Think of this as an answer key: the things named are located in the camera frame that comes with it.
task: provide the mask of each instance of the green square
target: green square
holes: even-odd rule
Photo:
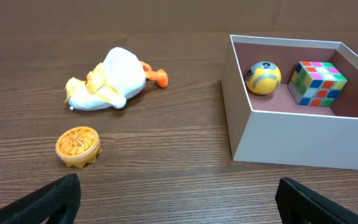
[[[296,89],[299,91],[299,89],[301,88],[301,86],[302,86],[302,80],[300,80],[300,78],[299,78],[299,79],[297,79],[297,81],[296,81],[296,83],[295,83],[295,87],[296,87]]]
[[[339,80],[339,81],[347,81],[347,79],[342,74],[336,74],[336,75],[334,75],[334,77],[336,80]]]
[[[306,87],[304,85],[299,89],[300,94],[303,96],[306,93]]]
[[[323,100],[323,102],[320,104],[320,106],[331,106],[331,103],[333,103],[334,99],[325,99]]]
[[[305,68],[302,68],[301,73],[300,73],[299,75],[300,75],[301,79],[305,79],[305,77],[306,77],[306,70],[305,70]]]
[[[333,64],[329,63],[329,62],[323,62],[324,67],[326,68],[335,68]]]

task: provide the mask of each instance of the brown tabletop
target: brown tabletop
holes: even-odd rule
[[[358,53],[358,32],[105,28],[0,28],[0,208],[74,172],[82,190],[76,223],[280,223],[281,177],[358,213],[357,170],[233,162],[220,83],[229,34],[341,40]],[[168,88],[148,82],[124,110],[70,111],[67,80],[84,79],[115,46],[166,70]],[[82,169],[55,153],[58,137],[76,126],[97,130],[103,148]]]

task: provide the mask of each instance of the yellow container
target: yellow container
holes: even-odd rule
[[[70,129],[56,142],[56,153],[67,166],[82,168],[96,161],[101,151],[99,134],[89,127]]]

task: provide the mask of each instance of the yellow and blue ball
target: yellow and blue ball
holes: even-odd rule
[[[281,82],[281,72],[272,62],[258,62],[251,67],[245,78],[250,91],[267,95],[277,89]]]

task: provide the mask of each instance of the white stuffed bird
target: white stuffed bird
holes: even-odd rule
[[[160,87],[167,87],[167,73],[152,71],[150,65],[141,62],[128,50],[115,47],[103,63],[89,72],[85,81],[71,78],[66,84],[70,109],[84,111],[114,107],[121,109],[128,99],[138,94],[146,79],[155,80]]]

